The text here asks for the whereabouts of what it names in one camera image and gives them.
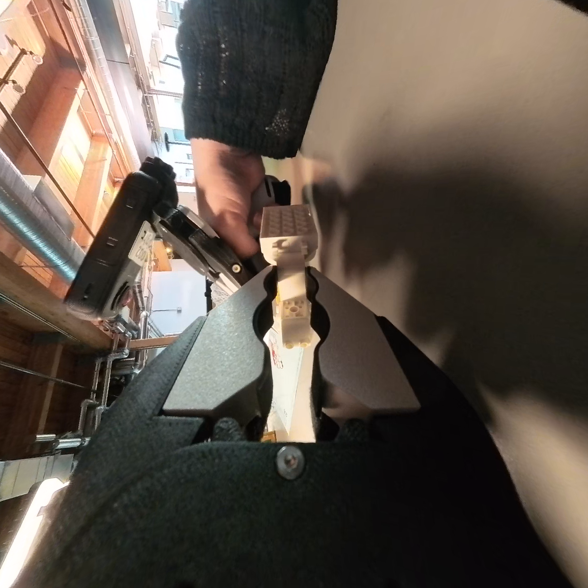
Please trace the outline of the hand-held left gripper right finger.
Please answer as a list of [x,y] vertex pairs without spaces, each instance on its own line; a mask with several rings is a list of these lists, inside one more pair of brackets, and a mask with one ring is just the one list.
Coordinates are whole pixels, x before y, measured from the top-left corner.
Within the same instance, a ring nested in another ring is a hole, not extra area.
[[315,268],[311,326],[319,336],[313,352],[311,415],[337,424],[350,419],[414,413],[420,402],[377,316]]

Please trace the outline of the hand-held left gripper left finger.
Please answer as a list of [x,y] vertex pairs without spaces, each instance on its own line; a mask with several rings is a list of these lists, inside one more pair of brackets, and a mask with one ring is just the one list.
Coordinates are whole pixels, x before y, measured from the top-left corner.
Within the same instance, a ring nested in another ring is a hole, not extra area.
[[212,310],[162,407],[165,416],[229,417],[261,437],[273,398],[270,350],[276,269],[265,268]]

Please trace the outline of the white lego model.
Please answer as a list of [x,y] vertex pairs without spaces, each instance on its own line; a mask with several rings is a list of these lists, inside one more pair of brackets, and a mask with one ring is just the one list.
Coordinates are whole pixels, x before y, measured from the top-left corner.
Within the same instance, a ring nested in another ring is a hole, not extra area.
[[286,349],[306,348],[312,340],[307,264],[318,250],[318,240],[309,206],[263,209],[259,243],[265,261],[276,269],[274,328]]

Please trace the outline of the lego instruction booklet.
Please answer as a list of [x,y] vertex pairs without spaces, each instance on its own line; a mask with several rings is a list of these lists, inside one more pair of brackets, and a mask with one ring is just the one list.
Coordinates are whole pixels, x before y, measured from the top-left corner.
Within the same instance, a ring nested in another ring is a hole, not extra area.
[[314,443],[318,430],[312,408],[314,352],[320,339],[311,331],[306,347],[288,349],[271,328],[263,338],[270,352],[273,394],[266,432],[277,442]]

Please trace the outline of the person's right hand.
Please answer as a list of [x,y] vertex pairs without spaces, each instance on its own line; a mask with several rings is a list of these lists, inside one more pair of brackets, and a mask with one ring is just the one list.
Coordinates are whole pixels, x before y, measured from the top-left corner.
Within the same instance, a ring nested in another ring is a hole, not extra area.
[[259,246],[249,232],[252,195],[264,181],[260,155],[210,139],[191,139],[197,213],[237,257]]

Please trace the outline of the wooden ceiling beam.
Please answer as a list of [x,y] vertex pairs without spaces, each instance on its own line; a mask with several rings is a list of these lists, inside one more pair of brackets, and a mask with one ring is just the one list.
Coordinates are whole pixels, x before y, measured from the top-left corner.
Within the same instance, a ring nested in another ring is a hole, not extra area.
[[96,350],[111,347],[111,337],[101,328],[70,314],[62,300],[5,254],[1,254],[1,294],[18,310],[28,311],[37,321],[81,345]]

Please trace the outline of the metal pipe fittings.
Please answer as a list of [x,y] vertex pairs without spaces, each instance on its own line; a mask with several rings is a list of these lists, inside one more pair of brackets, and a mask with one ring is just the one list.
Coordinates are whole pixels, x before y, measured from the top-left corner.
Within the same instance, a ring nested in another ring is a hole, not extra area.
[[139,313],[138,323],[116,320],[111,350],[97,359],[90,397],[82,401],[77,436],[88,439],[97,430],[108,408],[122,390],[143,370],[148,361],[148,349],[131,345],[146,341],[151,335],[151,313]]

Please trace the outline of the silver ventilation duct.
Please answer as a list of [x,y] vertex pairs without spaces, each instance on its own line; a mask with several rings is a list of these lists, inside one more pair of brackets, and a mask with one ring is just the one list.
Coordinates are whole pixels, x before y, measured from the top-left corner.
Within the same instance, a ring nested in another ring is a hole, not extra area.
[[66,284],[74,280],[85,253],[72,238],[73,221],[47,182],[20,173],[4,151],[1,224]]

